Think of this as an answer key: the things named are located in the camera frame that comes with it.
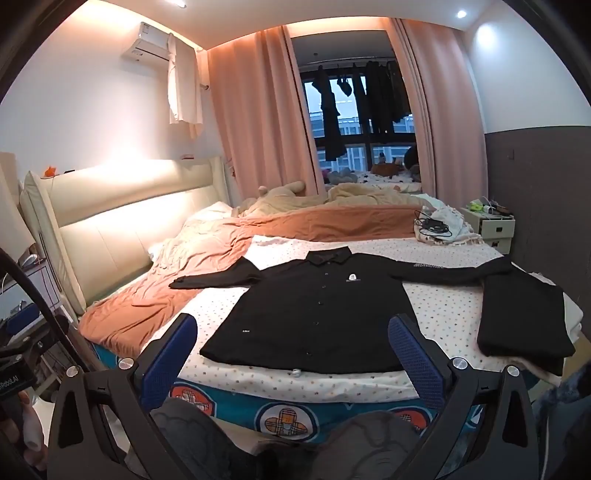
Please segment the black button shirt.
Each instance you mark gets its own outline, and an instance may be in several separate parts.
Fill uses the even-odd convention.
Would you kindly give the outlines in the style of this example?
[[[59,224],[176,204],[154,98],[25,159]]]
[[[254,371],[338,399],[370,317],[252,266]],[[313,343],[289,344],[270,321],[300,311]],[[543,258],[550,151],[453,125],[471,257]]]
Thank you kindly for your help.
[[[402,368],[389,321],[416,317],[405,283],[461,286],[510,268],[503,258],[443,268],[342,247],[266,269],[239,258],[224,271],[178,277],[170,286],[245,288],[200,350],[211,361],[325,375],[389,373]]]

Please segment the dark hanging clothes at window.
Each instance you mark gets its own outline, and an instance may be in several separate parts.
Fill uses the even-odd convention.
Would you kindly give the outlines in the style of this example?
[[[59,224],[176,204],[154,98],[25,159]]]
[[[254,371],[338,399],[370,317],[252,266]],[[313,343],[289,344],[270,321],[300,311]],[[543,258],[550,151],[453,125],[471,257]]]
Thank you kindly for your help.
[[[398,62],[319,66],[301,73],[318,162],[330,171],[369,170],[416,145],[414,116]]]

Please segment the orange brown bed sheet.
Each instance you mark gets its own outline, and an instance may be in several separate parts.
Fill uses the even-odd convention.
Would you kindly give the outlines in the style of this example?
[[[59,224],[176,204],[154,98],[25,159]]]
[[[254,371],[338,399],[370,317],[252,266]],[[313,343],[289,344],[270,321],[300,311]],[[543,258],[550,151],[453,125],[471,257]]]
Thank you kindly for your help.
[[[148,272],[94,303],[79,320],[81,335],[119,357],[135,358],[152,335],[198,294],[174,290],[180,276],[215,273],[249,250],[256,235],[342,242],[409,238],[418,206],[318,206],[263,217],[188,220],[164,242]]]

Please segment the folded black garment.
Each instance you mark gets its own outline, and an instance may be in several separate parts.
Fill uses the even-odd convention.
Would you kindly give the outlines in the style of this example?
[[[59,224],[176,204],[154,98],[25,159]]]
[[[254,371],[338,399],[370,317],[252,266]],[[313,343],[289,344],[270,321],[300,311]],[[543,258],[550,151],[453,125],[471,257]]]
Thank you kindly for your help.
[[[575,353],[563,290],[513,266],[484,278],[477,343],[486,356],[513,357],[555,376]]]

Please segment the cream padded headboard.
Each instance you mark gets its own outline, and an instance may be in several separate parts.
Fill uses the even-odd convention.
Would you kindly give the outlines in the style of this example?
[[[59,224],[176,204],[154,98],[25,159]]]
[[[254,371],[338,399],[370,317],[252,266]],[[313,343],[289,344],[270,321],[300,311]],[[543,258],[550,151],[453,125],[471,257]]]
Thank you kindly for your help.
[[[148,159],[52,178],[28,172],[20,204],[66,307],[79,317],[147,271],[148,250],[229,200],[224,162]]]

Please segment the white bedside nightstand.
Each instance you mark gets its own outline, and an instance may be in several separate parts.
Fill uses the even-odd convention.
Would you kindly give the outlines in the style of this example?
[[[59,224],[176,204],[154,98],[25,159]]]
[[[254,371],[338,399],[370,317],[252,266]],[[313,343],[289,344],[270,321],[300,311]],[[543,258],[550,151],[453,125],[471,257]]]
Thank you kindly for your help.
[[[461,208],[460,212],[486,244],[501,254],[510,254],[516,226],[512,216],[473,212],[466,208]]]

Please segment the beige crumpled blanket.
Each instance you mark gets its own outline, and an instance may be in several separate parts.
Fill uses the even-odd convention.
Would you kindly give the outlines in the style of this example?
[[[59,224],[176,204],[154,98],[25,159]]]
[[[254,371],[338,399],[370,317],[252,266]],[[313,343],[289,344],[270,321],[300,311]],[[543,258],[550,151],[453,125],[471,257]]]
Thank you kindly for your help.
[[[247,198],[232,210],[233,218],[263,217],[273,214],[320,206],[410,206],[418,209],[435,210],[436,207],[418,195],[402,193],[397,189],[344,183],[333,186],[328,192],[304,196],[303,181],[267,189],[259,187],[259,196]]]

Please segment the pink right curtain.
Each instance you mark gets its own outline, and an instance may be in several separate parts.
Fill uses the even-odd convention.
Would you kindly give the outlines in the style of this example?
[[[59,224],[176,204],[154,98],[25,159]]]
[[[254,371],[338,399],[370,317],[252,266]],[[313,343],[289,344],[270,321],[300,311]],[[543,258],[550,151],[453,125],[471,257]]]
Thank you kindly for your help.
[[[471,67],[456,31],[382,20],[407,89],[423,191],[460,208],[488,194],[483,122]]]

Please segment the pink curtain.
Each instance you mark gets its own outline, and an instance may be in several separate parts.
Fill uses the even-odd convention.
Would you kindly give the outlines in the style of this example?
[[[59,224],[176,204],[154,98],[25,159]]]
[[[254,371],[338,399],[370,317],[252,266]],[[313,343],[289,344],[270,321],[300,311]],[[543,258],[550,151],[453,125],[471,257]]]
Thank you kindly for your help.
[[[423,191],[460,208],[488,194],[483,122],[471,67],[456,31],[382,20],[407,89]]]
[[[325,194],[287,27],[226,42],[207,58],[224,156],[242,197],[294,181],[304,183],[307,195]]]

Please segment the pink left curtain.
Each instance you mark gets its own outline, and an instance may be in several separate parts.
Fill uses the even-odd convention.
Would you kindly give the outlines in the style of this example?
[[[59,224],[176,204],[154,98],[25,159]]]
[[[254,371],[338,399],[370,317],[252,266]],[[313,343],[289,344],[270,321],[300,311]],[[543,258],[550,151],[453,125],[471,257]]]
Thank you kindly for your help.
[[[207,58],[224,156],[242,197],[294,181],[304,183],[307,195],[325,194],[287,27],[226,42]]]

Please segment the white hanging shirt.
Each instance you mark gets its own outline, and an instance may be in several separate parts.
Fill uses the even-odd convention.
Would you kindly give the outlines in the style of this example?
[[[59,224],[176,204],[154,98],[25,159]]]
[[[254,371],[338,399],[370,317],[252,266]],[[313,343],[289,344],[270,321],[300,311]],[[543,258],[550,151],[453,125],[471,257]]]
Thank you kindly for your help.
[[[204,130],[197,53],[172,34],[168,35],[167,48],[169,123],[186,124],[195,139]]]

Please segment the white wall air conditioner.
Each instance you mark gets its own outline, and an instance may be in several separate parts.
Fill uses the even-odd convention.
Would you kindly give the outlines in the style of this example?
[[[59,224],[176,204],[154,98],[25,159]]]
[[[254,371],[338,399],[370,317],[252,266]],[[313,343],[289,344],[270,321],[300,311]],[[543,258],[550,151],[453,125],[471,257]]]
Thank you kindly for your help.
[[[129,37],[122,56],[144,64],[168,61],[169,34],[145,22],[140,22]]]

